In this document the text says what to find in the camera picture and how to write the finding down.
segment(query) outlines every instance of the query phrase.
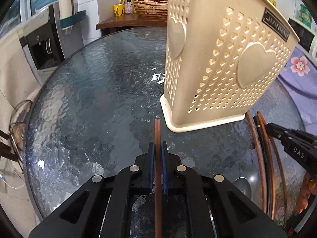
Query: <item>heart-shaped cutout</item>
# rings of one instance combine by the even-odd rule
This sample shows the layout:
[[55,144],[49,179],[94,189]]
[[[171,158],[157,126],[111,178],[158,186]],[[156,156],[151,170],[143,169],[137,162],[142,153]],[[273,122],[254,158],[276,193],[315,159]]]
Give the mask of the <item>heart-shaped cutout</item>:
[[239,86],[246,88],[266,76],[275,62],[275,51],[265,51],[264,46],[259,42],[248,44],[242,52],[237,66]]
[[172,17],[168,21],[167,36],[169,42],[169,49],[173,59],[177,59],[183,49],[186,42],[186,26]]

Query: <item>metal spoon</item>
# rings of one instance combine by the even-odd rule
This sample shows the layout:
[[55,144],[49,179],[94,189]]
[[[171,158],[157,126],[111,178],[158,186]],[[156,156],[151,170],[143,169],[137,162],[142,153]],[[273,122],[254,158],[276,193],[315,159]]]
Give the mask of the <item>metal spoon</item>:
[[252,199],[252,191],[248,180],[244,177],[239,177],[233,182],[240,192],[246,195],[249,199]]
[[254,192],[259,179],[259,173],[256,166],[253,164],[248,165],[242,172],[241,177],[244,177],[248,180],[251,187],[251,191]]

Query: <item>plastic basket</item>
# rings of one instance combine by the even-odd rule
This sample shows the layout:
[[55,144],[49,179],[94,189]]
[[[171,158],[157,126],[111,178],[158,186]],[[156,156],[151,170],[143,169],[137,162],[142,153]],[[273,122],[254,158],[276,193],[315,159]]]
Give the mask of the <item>plastic basket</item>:
[[169,0],[160,100],[168,128],[242,120],[298,41],[268,0]]

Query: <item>glass table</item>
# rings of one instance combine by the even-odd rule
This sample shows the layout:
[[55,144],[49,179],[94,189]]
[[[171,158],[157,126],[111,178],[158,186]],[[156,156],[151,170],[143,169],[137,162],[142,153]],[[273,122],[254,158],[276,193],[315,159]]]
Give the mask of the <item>glass table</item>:
[[[116,175],[147,152],[155,118],[162,119],[162,140],[167,142],[168,151],[201,175],[223,174],[233,182],[247,165],[259,169],[246,119],[184,133],[167,128],[159,102],[164,88],[165,48],[164,27],[117,32],[72,55],[45,83],[33,104],[24,140],[25,179],[40,218],[47,217],[94,174]],[[267,122],[304,129],[296,105],[278,80],[254,104],[251,115],[258,110]],[[290,216],[305,171],[283,152],[279,141],[277,145]],[[275,221],[282,225],[283,190],[275,158],[274,165]],[[260,178],[252,200],[261,207]],[[181,203],[179,198],[168,203],[172,201]],[[152,202],[151,197],[137,198],[133,209],[139,214],[131,226],[131,237],[142,237],[140,225],[145,225],[146,214],[153,214],[145,205]],[[183,216],[175,218],[177,222]],[[182,228],[180,224],[168,226],[174,234]]]

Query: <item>wooden shelf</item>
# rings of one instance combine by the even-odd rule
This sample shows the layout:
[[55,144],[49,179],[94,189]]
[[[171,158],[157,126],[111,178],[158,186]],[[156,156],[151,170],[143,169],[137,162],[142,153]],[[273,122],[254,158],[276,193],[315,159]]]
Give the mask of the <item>wooden shelf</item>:
[[143,17],[136,13],[124,14],[104,20],[96,25],[96,29],[118,28],[118,27],[166,27],[167,18]]

